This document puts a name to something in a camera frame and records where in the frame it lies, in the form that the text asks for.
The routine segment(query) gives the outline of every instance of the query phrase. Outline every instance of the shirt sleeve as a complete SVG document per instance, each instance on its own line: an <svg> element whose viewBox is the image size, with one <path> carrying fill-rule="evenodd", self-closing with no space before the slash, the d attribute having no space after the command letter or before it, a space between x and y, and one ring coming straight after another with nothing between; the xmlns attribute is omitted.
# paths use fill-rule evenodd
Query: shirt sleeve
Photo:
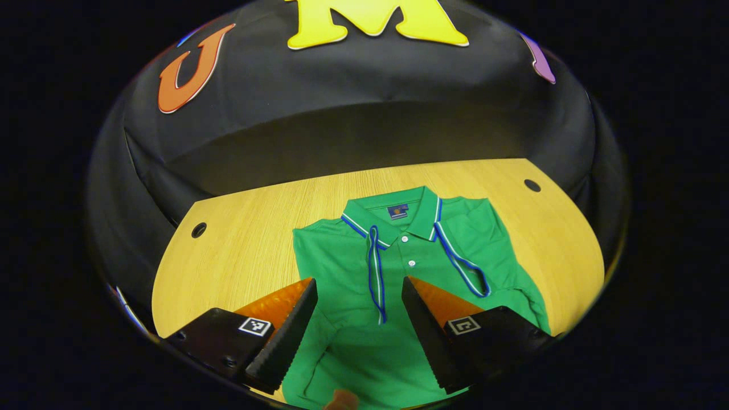
<svg viewBox="0 0 729 410"><path fill-rule="evenodd" d="M488 199L474 204L467 214L443 221L442 227L455 253L483 271L491 290L484 299L504 301L551 334L542 294L517 261L509 233ZM461 267L472 283L486 289L477 269L466 263Z"/></svg>

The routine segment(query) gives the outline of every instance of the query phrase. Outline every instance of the wooden table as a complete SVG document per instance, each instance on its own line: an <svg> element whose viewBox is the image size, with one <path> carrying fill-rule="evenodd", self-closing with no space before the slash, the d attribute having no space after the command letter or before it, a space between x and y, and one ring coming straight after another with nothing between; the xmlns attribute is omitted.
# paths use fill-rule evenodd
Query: wooden table
<svg viewBox="0 0 729 410"><path fill-rule="evenodd" d="M527 187L526 179L541 190ZM212 307L234 311L300 280L292 229L339 218L349 199L422 185L441 198L489 198L542 293L553 335L576 325L595 301L605 275L600 247L557 184L526 159L453 161L303 179L196 202L157 270L157 332L167 337ZM203 222L204 234L193 238ZM266 396L284 401L280 390Z"/></svg>

